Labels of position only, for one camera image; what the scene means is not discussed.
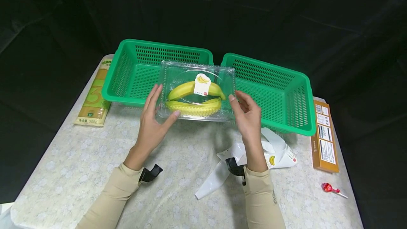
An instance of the black backdrop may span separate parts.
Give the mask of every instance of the black backdrop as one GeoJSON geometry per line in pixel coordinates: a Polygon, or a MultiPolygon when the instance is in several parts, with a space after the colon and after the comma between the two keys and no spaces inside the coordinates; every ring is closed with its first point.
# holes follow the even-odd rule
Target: black backdrop
{"type": "Polygon", "coordinates": [[[123,39],[239,53],[325,98],[365,228],[407,222],[407,0],[0,0],[0,202],[123,39]]]}

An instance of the black wrist strap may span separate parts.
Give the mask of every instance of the black wrist strap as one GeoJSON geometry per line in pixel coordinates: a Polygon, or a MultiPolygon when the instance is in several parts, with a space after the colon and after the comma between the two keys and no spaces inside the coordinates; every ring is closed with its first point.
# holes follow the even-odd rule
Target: black wrist strap
{"type": "Polygon", "coordinates": [[[160,174],[162,171],[163,169],[159,167],[157,164],[154,165],[151,171],[144,168],[143,172],[141,173],[141,177],[138,181],[150,182],[153,179],[155,179],[158,176],[158,174],[160,174]]]}
{"type": "Polygon", "coordinates": [[[236,176],[242,176],[243,177],[243,186],[246,186],[246,176],[244,175],[244,166],[245,165],[237,165],[236,159],[234,157],[228,158],[225,160],[228,170],[230,173],[236,176]]]}

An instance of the white floral tablecloth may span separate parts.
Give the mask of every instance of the white floral tablecloth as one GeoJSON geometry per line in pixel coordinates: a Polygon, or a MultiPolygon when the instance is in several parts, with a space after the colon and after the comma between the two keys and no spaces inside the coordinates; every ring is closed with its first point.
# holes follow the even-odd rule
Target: white floral tablecloth
{"type": "MultiPolygon", "coordinates": [[[[73,125],[95,74],[62,124],[11,210],[29,229],[70,229],[104,188],[112,169],[135,143],[140,111],[113,103],[103,128],[73,125]]],[[[340,173],[313,169],[311,139],[285,135],[297,155],[292,168],[271,171],[287,228],[362,228],[340,147],[340,173]],[[321,183],[349,199],[325,193],[321,183]]],[[[163,172],[142,184],[128,201],[118,228],[247,228],[241,178],[230,175],[213,194],[195,192],[219,162],[217,152],[241,141],[233,125],[179,120],[145,166],[163,172]]]]}

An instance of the lollipop stick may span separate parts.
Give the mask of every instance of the lollipop stick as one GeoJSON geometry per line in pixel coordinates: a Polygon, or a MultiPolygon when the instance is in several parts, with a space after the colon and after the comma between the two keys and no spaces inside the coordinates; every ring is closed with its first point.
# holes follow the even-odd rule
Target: lollipop stick
{"type": "Polygon", "coordinates": [[[341,193],[337,193],[337,192],[334,192],[335,194],[338,194],[338,195],[340,195],[340,196],[342,196],[342,197],[345,197],[346,199],[348,199],[348,197],[346,196],[346,195],[344,195],[344,194],[341,194],[341,193]]]}

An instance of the banana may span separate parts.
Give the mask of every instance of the banana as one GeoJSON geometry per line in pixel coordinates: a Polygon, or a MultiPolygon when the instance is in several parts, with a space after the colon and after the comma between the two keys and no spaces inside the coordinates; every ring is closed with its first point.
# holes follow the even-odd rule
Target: banana
{"type": "Polygon", "coordinates": [[[222,106],[222,101],[220,98],[214,98],[205,101],[202,104],[186,104],[179,101],[167,101],[166,105],[171,111],[179,110],[181,115],[205,117],[219,111],[222,106]]]}
{"type": "MultiPolygon", "coordinates": [[[[187,95],[191,95],[194,93],[195,81],[192,82],[185,82],[171,90],[168,94],[168,100],[178,100],[183,98],[187,95]]],[[[211,83],[209,86],[209,95],[219,96],[222,100],[226,100],[225,94],[223,94],[222,89],[216,83],[211,83]]]]}
{"type": "Polygon", "coordinates": [[[269,159],[271,165],[274,165],[274,158],[275,158],[275,156],[271,156],[269,159]]]}
{"type": "Polygon", "coordinates": [[[208,83],[209,80],[205,79],[205,78],[202,77],[202,76],[198,76],[198,82],[199,82],[199,83],[208,83]]]}

